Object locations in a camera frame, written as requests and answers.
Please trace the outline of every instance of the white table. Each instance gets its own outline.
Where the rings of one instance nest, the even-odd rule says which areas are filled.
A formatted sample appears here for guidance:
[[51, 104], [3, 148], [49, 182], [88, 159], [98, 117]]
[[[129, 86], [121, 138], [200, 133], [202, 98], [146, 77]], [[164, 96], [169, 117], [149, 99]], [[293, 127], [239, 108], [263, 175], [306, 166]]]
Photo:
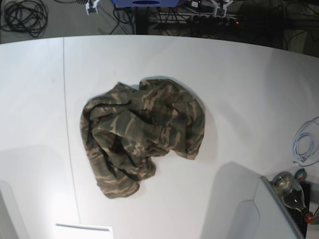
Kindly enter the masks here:
[[[51, 238], [51, 225], [62, 219], [111, 226], [115, 239], [225, 238], [237, 200], [254, 196], [250, 188], [260, 174], [294, 166], [293, 137], [319, 115], [319, 59], [272, 48], [182, 37], [90, 36], [6, 44], [0, 53], [5, 99], [0, 104], [6, 112], [0, 179], [13, 187], [32, 239]], [[154, 177], [134, 195], [110, 200], [96, 185], [83, 148], [82, 108], [118, 81], [137, 85], [158, 76], [176, 80], [205, 107], [200, 154], [194, 161], [174, 153], [154, 158]], [[308, 172], [318, 175], [319, 165]], [[28, 196], [25, 182], [34, 190]], [[246, 190], [236, 189], [240, 182]]]

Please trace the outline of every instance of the white cable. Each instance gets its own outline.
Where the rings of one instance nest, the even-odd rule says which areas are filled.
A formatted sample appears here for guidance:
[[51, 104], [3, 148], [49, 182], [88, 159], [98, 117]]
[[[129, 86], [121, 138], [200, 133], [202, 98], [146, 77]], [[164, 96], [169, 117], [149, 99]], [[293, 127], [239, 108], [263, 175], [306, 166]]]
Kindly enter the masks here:
[[[319, 119], [319, 117], [316, 117], [313, 120], [310, 120], [310, 121], [307, 121], [306, 123], [304, 123], [295, 135], [295, 138], [293, 141], [293, 155], [301, 163], [304, 163], [319, 148], [319, 143], [315, 147], [316, 144], [315, 144], [314, 136], [311, 133], [305, 132], [305, 129], [312, 124], [316, 125], [319, 129], [319, 124], [316, 122], [317, 119]], [[298, 150], [299, 143], [305, 138], [309, 139], [309, 147], [303, 153], [299, 153], [299, 150]], [[319, 160], [314, 162], [314, 163], [308, 164], [308, 165], [301, 165], [298, 162], [294, 161], [295, 164], [297, 164], [298, 166], [301, 166], [301, 167], [308, 167], [308, 166], [314, 165], [315, 163], [318, 163], [318, 162], [319, 162]]]

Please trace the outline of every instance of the coiled cable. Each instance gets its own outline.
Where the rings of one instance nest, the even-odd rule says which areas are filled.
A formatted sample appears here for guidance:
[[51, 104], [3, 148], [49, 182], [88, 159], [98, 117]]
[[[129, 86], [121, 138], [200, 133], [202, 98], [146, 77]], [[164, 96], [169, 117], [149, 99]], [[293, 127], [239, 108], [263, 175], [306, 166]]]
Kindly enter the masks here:
[[47, 27], [48, 12], [42, 0], [9, 1], [3, 9], [3, 31], [28, 33], [37, 38]]
[[[295, 138], [293, 141], [293, 155], [301, 163], [304, 163], [307, 159], [309, 159], [312, 155], [314, 155], [314, 153], [319, 148], [319, 143], [315, 142], [314, 135], [309, 133], [309, 132], [305, 132], [306, 128], [309, 128], [311, 125], [315, 125], [319, 130], [319, 123], [316, 122], [317, 119], [319, 119], [319, 117], [316, 117], [316, 118], [304, 123], [295, 135]], [[305, 139], [308, 139], [309, 145], [308, 145], [307, 150], [301, 153], [300, 149], [299, 149], [299, 143], [301, 141], [304, 141]], [[297, 161], [294, 161], [295, 164], [297, 164], [298, 166], [301, 166], [301, 167], [308, 167], [308, 166], [314, 165], [315, 163], [318, 163], [318, 162], [319, 162], [319, 160], [314, 162], [314, 163], [308, 164], [308, 165], [301, 165]]]

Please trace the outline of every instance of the camouflage jacket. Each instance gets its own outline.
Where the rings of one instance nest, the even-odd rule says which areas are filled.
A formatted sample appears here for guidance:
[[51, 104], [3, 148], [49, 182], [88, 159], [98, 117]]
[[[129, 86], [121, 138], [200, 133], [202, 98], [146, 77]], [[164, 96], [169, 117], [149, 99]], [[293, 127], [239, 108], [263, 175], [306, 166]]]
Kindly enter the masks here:
[[172, 80], [118, 83], [85, 105], [81, 135], [98, 186], [108, 198], [128, 197], [155, 174], [152, 156], [169, 150], [195, 159], [205, 116], [197, 100]]

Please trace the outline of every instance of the bottle cap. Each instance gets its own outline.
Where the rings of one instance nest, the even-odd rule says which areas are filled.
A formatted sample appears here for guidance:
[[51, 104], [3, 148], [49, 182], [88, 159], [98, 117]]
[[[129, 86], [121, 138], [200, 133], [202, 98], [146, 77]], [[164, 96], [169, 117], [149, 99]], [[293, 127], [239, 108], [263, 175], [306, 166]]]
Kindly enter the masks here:
[[315, 217], [313, 216], [313, 214], [311, 212], [309, 212], [305, 215], [305, 221], [307, 223], [311, 223], [314, 219], [315, 219]]

